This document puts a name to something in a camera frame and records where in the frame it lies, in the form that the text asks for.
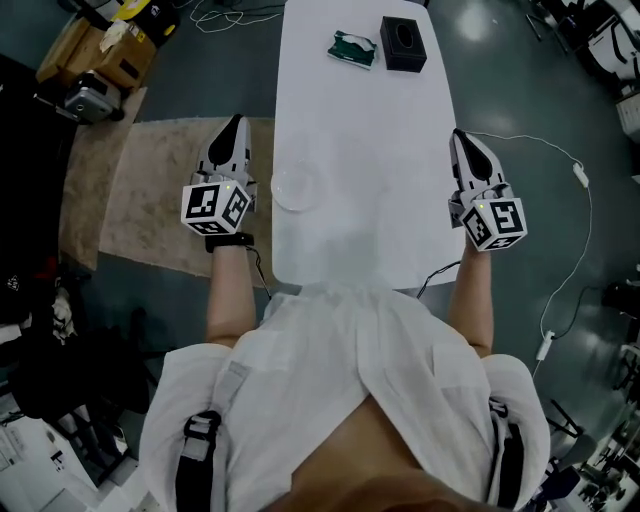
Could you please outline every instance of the carpet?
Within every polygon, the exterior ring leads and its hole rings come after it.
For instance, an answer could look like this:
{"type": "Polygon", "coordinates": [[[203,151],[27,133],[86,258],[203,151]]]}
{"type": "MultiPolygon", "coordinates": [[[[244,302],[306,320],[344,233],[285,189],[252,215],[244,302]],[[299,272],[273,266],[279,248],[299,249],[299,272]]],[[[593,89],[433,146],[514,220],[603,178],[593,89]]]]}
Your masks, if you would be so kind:
{"type": "Polygon", "coordinates": [[[91,270],[98,265],[100,231],[116,168],[145,93],[146,88],[140,89],[124,102],[123,120],[78,127],[71,148],[62,194],[59,246],[91,270]]]}
{"type": "MultiPolygon", "coordinates": [[[[141,263],[209,276],[203,237],[180,223],[182,187],[196,170],[205,139],[228,118],[176,119],[133,125],[120,157],[100,235],[100,251],[141,263]]],[[[255,237],[265,280],[271,266],[273,119],[250,119],[250,173],[258,182],[256,213],[242,231],[255,237]]],[[[254,286],[262,286],[252,265],[254,286]]]]}

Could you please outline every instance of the white shirt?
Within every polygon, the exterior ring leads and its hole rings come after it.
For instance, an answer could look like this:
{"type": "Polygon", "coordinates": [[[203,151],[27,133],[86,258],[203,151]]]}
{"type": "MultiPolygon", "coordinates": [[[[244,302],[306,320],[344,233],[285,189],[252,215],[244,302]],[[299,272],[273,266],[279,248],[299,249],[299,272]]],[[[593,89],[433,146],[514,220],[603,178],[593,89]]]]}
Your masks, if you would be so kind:
{"type": "Polygon", "coordinates": [[[167,355],[145,422],[141,461],[151,492],[175,511],[183,428],[208,410],[231,361],[250,371],[223,419],[231,436],[230,512],[257,511],[371,394],[429,474],[485,501],[495,449],[489,398],[520,425],[525,467],[518,507],[540,484],[549,428],[517,359],[480,359],[416,299],[390,290],[307,287],[233,350],[211,344],[167,355]]]}

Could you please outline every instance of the wire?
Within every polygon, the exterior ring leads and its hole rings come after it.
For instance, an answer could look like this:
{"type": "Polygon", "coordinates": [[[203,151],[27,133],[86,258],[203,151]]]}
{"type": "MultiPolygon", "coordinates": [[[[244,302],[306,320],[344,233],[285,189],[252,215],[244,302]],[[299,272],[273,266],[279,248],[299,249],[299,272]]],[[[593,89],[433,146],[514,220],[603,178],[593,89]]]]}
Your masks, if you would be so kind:
{"type": "Polygon", "coordinates": [[[262,281],[262,287],[264,288],[264,291],[267,292],[267,297],[269,297],[269,301],[271,301],[271,293],[269,293],[269,287],[267,286],[267,281],[264,278],[264,274],[262,273],[262,267],[260,266],[260,263],[262,263],[262,258],[260,257],[260,253],[258,252],[257,249],[254,249],[253,247],[247,246],[246,249],[247,251],[251,251],[256,254],[256,269],[258,270],[260,281],[262,281]]]}
{"type": "MultiPolygon", "coordinates": [[[[213,34],[215,32],[224,32],[225,30],[229,30],[230,28],[233,28],[236,25],[240,25],[240,26],[247,26],[247,25],[253,25],[254,23],[262,23],[263,21],[269,21],[272,20],[273,18],[277,18],[278,16],[282,16],[283,13],[279,12],[279,13],[251,13],[251,14],[247,14],[247,16],[266,16],[266,18],[261,18],[259,20],[253,20],[253,21],[247,21],[247,22],[241,22],[240,20],[245,16],[245,12],[235,9],[234,7],[236,5],[238,5],[241,0],[233,0],[233,2],[231,3],[231,5],[229,5],[229,11],[219,11],[216,9],[212,9],[209,11],[205,11],[204,9],[200,9],[200,5],[202,5],[203,2],[205,2],[206,0],[200,0],[195,7],[191,10],[191,13],[189,14],[189,19],[193,22],[195,22],[196,28],[198,30],[200,30],[200,32],[202,32],[203,34],[213,34]],[[224,18],[229,22],[229,25],[227,25],[226,27],[223,28],[218,28],[218,29],[213,29],[213,30],[206,30],[205,28],[203,28],[201,26],[201,23],[207,22],[207,21],[213,21],[215,19],[218,19],[220,17],[224,16],[224,18]]],[[[188,0],[186,3],[181,4],[180,6],[177,6],[175,4],[173,4],[173,6],[176,9],[181,9],[183,7],[186,7],[187,5],[191,4],[193,2],[193,0],[188,0]]],[[[267,9],[267,8],[271,8],[271,7],[284,7],[284,4],[274,4],[274,5],[264,5],[261,7],[253,7],[250,9],[246,9],[247,11],[261,11],[263,9],[267,9]]]]}
{"type": "Polygon", "coordinates": [[[13,423],[14,421],[19,420],[20,418],[24,418],[24,414],[20,411],[9,413],[9,415],[0,421],[0,425],[6,427],[9,423],[13,423]]]}
{"type": "Polygon", "coordinates": [[[465,133],[469,133],[471,135],[483,135],[484,137],[492,137],[494,139],[500,139],[500,140],[514,140],[514,139],[529,139],[529,140],[537,140],[538,142],[542,142],[544,144],[546,144],[547,146],[551,146],[554,149],[557,149],[558,151],[560,151],[561,153],[564,153],[565,155],[567,155],[571,160],[573,160],[574,162],[580,164],[580,166],[584,169],[584,165],[582,165],[582,162],[580,160],[578,160],[577,158],[572,157],[569,153],[567,153],[564,149],[562,149],[560,146],[556,146],[555,144],[551,144],[551,142],[548,142],[544,139],[541,139],[540,137],[533,137],[531,135],[512,135],[511,137],[502,137],[501,135],[493,135],[491,133],[484,133],[484,132],[467,132],[465,131],[465,133]]]}
{"type": "Polygon", "coordinates": [[[562,290],[564,286],[569,282],[569,279],[571,279],[574,276],[574,274],[578,270],[578,267],[580,266],[580,263],[582,263],[582,260],[584,259],[585,254],[587,254],[587,249],[589,248],[589,241],[591,240],[591,231],[593,227],[593,203],[591,201],[591,190],[589,188],[587,188],[587,195],[589,197],[589,232],[587,233],[587,240],[584,243],[582,254],[580,255],[580,258],[578,258],[578,261],[576,262],[575,267],[573,267],[573,270],[571,271],[571,273],[565,278],[564,281],[562,281],[562,284],[558,286],[556,291],[554,291],[551,294],[551,297],[549,297],[549,300],[547,301],[547,303],[544,306],[544,309],[542,310],[542,315],[540,315],[540,335],[543,338],[544,338],[544,330],[542,329],[542,322],[544,321],[544,317],[547,314],[547,310],[549,309],[549,305],[551,304],[551,301],[556,296],[556,294],[560,290],[562,290]]]}
{"type": "Polygon", "coordinates": [[[595,286],[585,286],[581,291],[580,291],[580,296],[578,297],[578,304],[576,304],[576,310],[573,312],[573,318],[571,319],[571,322],[569,323],[569,327],[567,327],[564,332],[562,334],[558,334],[557,336],[554,336],[553,339],[554,340],[559,340],[560,338],[563,338],[564,336],[566,336],[567,334],[569,334],[569,331],[573,328],[573,324],[576,323],[576,318],[578,318],[578,311],[580,310],[580,304],[582,303],[582,297],[584,296],[584,293],[587,290],[595,290],[598,291],[601,288],[597,288],[595,286]]]}
{"type": "Polygon", "coordinates": [[[425,280],[424,284],[422,285],[422,288],[420,288],[420,291],[418,292],[418,295],[416,295],[416,299],[419,299],[420,297],[422,297],[422,294],[427,289],[427,285],[429,284],[429,281],[431,281],[431,279],[433,277],[437,276],[438,274],[443,274],[444,272],[446,272],[450,268],[455,267],[456,265],[460,265],[460,262],[459,261],[455,261],[453,263],[449,263],[446,267],[442,267],[440,270],[436,270],[433,274],[431,274],[429,277],[427,277],[427,279],[425,280]]]}
{"type": "MultiPolygon", "coordinates": [[[[529,139],[529,140],[542,142],[547,146],[557,149],[558,151],[566,155],[569,159],[571,159],[573,162],[577,163],[584,170],[584,164],[580,160],[571,156],[567,151],[562,149],[560,146],[557,146],[556,144],[552,144],[551,142],[541,139],[540,137],[533,137],[531,135],[512,135],[511,137],[502,137],[501,135],[493,135],[491,133],[484,133],[484,132],[466,132],[466,133],[469,133],[471,135],[481,135],[484,137],[492,137],[494,139],[500,139],[500,140],[529,139]]],[[[542,336],[543,339],[544,339],[544,329],[542,327],[542,323],[544,322],[544,317],[547,314],[547,310],[549,309],[549,305],[551,304],[551,301],[558,294],[558,292],[560,292],[560,290],[564,288],[564,286],[569,282],[569,280],[575,275],[575,273],[578,270],[578,267],[580,266],[580,264],[582,263],[582,260],[584,259],[585,254],[587,253],[587,249],[589,248],[589,242],[591,241],[591,231],[593,228],[593,201],[591,199],[591,190],[589,189],[589,187],[586,187],[586,189],[587,189],[587,196],[589,197],[589,231],[587,233],[587,239],[584,243],[582,254],[580,255],[580,258],[578,258],[578,261],[573,267],[573,270],[565,278],[565,280],[562,281],[562,284],[558,286],[558,288],[556,288],[556,290],[551,294],[551,296],[549,297],[549,300],[547,300],[547,303],[544,306],[544,309],[542,310],[542,315],[540,315],[540,336],[542,336]]]]}
{"type": "Polygon", "coordinates": [[[536,367],[533,369],[533,373],[531,374],[531,378],[535,379],[536,378],[536,373],[538,373],[538,368],[540,368],[540,365],[542,364],[542,359],[540,359],[537,363],[536,363],[536,367]]]}

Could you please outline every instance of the forearm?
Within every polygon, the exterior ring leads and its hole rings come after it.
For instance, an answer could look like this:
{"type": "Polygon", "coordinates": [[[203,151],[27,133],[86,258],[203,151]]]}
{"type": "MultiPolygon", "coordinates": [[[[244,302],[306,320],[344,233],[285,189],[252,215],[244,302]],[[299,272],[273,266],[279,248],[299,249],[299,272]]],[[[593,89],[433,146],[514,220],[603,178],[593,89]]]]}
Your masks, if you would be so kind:
{"type": "Polygon", "coordinates": [[[231,348],[255,328],[251,271],[244,247],[217,247],[211,263],[207,342],[231,348]]]}
{"type": "Polygon", "coordinates": [[[470,242],[464,250],[449,306],[449,325],[466,338],[480,357],[493,346],[491,256],[470,242]]]}

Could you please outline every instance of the tabletop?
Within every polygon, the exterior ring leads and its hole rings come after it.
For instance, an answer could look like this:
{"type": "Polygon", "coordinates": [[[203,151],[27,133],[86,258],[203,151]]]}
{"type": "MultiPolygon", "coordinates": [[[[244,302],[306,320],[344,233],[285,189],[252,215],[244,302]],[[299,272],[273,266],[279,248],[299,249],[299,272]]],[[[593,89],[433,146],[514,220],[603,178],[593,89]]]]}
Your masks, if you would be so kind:
{"type": "MultiPolygon", "coordinates": [[[[458,260],[449,138],[455,117],[427,10],[404,0],[289,0],[276,101],[274,174],[320,177],[304,212],[273,202],[273,270],[298,285],[339,281],[418,287],[458,260]],[[383,16],[415,19],[427,53],[421,73],[388,71],[383,16]],[[336,30],[378,45],[371,70],[331,59],[336,30]]],[[[432,284],[455,279],[456,270],[432,284]]]]}

